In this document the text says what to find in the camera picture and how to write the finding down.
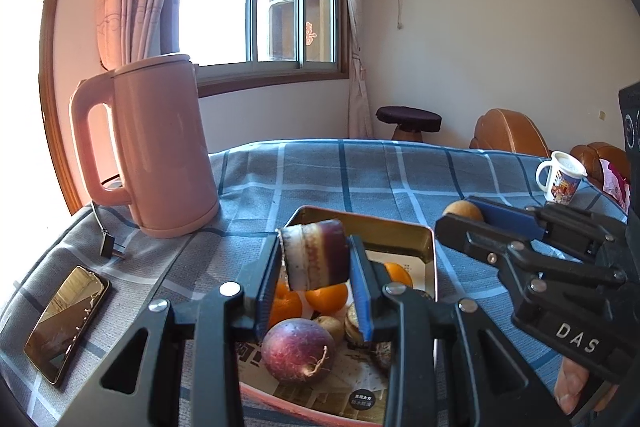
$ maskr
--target window sill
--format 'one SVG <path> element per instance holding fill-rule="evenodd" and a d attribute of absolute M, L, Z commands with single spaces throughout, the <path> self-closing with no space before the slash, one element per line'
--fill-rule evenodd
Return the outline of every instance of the window sill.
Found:
<path fill-rule="evenodd" d="M 295 84 L 297 82 L 315 82 L 317 80 L 336 80 L 349 78 L 349 75 L 341 71 L 314 71 L 296 72 L 291 74 L 274 74 L 271 76 L 256 77 L 235 77 L 218 80 L 198 81 L 198 97 L 205 98 L 226 92 L 242 91 L 245 89 L 255 89 L 256 87 L 279 86 L 281 84 Z"/>

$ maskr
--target tray rim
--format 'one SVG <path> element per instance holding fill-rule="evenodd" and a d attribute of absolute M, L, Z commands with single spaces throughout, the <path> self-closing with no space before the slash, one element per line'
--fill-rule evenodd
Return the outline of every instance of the tray rim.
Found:
<path fill-rule="evenodd" d="M 284 225 L 289 226 L 291 220 L 296 216 L 301 210 L 304 208 L 312 208 L 318 210 L 328 210 L 330 212 L 335 212 L 336 214 L 351 214 L 354 216 L 363 216 L 368 217 L 370 219 L 376 219 L 379 221 L 385 221 L 388 223 L 402 223 L 403 225 L 408 225 L 411 227 L 420 227 L 422 229 L 427 229 L 429 234 L 431 235 L 431 247 L 433 248 L 433 275 L 434 275 L 434 288 L 435 288 L 435 299 L 438 299 L 438 277 L 437 277 L 437 264 L 436 264 L 436 246 L 435 246 L 435 236 L 433 233 L 433 229 L 428 225 L 422 225 L 420 223 L 412 223 L 409 221 L 400 221 L 399 219 L 388 219 L 387 217 L 378 217 L 371 216 L 370 214 L 359 214 L 357 212 L 347 212 L 346 210 L 335 210 L 334 208 L 326 208 L 325 206 L 316 206 L 314 204 L 302 204 L 300 205 L 292 214 L 289 219 L 287 219 L 287 224 Z M 240 381 L 240 390 L 243 395 L 246 397 L 253 399 L 259 403 L 263 403 L 268 405 L 269 407 L 273 407 L 276 410 L 281 412 L 286 412 L 292 414 L 293 416 L 319 423 L 320 425 L 325 425 L 329 427 L 381 427 L 379 423 L 357 420 L 351 418 L 345 418 L 344 416 L 338 416 L 337 414 L 331 414 L 327 412 L 316 411 L 313 409 L 309 409 L 309 407 L 304 407 L 302 405 L 295 404 L 293 402 L 289 402 L 287 400 L 283 400 L 273 394 L 265 393 L 260 389 L 256 389 L 255 387 Z"/>

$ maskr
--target kettle lid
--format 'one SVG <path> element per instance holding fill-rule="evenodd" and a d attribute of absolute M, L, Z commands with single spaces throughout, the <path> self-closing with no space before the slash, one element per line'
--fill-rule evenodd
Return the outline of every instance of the kettle lid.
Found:
<path fill-rule="evenodd" d="M 113 74 L 130 73 L 131 71 L 141 70 L 150 66 L 160 66 L 161 64 L 169 64 L 171 62 L 179 62 L 180 60 L 191 60 L 191 57 L 184 53 L 169 53 L 159 55 L 158 57 L 143 58 L 130 64 L 125 64 L 113 70 Z"/>

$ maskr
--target round stool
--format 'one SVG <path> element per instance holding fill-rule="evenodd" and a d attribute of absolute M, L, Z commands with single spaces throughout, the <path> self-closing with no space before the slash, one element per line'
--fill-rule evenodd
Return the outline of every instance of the round stool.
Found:
<path fill-rule="evenodd" d="M 376 118 L 384 123 L 398 124 L 391 139 L 404 142 L 421 142 L 421 131 L 438 132 L 442 123 L 439 114 L 402 105 L 381 107 Z"/>

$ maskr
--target white lettering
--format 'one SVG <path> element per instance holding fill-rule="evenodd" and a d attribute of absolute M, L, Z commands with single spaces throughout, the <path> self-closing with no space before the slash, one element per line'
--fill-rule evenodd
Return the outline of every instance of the white lettering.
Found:
<path fill-rule="evenodd" d="M 600 341 L 598 339 L 593 339 L 590 343 L 588 347 L 584 348 L 584 352 L 585 353 L 593 353 L 593 350 L 596 348 L 596 346 L 600 343 Z"/>
<path fill-rule="evenodd" d="M 562 326 L 560 326 L 558 333 L 556 333 L 556 337 L 559 337 L 560 339 L 564 339 L 569 334 L 570 331 L 571 331 L 571 326 L 566 322 L 562 323 Z"/>
<path fill-rule="evenodd" d="M 580 335 L 576 335 L 569 344 L 575 344 L 580 347 L 580 343 L 582 342 L 582 337 L 584 336 L 583 332 L 580 332 Z"/>

